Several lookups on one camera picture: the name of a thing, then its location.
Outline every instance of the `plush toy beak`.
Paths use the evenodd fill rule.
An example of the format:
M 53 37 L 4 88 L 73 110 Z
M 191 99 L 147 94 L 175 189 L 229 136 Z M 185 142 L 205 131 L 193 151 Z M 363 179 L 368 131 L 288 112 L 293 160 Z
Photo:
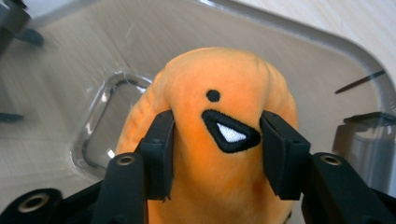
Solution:
M 261 136 L 255 129 L 219 111 L 206 110 L 202 118 L 216 144 L 225 153 L 247 150 L 261 141 Z

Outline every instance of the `orange fabric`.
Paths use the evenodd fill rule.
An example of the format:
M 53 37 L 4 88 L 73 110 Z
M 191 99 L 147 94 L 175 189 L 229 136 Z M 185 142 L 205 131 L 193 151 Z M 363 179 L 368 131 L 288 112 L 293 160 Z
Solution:
M 210 102 L 206 93 L 220 93 Z M 262 140 L 227 154 L 208 132 L 202 113 L 217 110 L 261 135 L 263 110 L 297 128 L 297 111 L 285 79 L 257 55 L 237 49 L 196 49 L 176 57 L 156 76 L 131 110 L 117 153 L 134 151 L 154 117 L 175 116 L 174 183 L 170 201 L 148 202 L 150 224 L 283 223 L 292 202 L 280 201 L 262 170 Z

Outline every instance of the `plush toy eye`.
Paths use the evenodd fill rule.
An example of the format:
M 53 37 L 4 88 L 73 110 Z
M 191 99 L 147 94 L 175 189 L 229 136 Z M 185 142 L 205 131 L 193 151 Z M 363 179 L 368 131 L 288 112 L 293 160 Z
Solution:
M 215 103 L 220 100 L 220 93 L 218 91 L 211 90 L 207 92 L 206 97 L 210 102 Z

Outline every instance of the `black eye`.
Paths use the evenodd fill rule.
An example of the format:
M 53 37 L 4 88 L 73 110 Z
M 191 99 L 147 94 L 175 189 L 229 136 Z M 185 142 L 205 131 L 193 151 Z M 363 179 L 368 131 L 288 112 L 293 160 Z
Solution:
M 208 91 L 206 94 L 207 99 L 210 102 L 218 102 L 220 100 L 220 93 L 218 91 Z

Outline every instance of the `plush bird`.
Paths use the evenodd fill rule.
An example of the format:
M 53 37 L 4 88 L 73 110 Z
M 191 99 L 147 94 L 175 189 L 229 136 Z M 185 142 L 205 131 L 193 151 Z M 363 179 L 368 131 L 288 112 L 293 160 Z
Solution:
M 175 118 L 171 200 L 149 201 L 150 224 L 284 223 L 292 206 L 262 164 L 263 110 L 297 128 L 282 75 L 257 55 L 225 48 L 177 56 L 127 117 L 117 153 L 133 152 L 155 116 Z

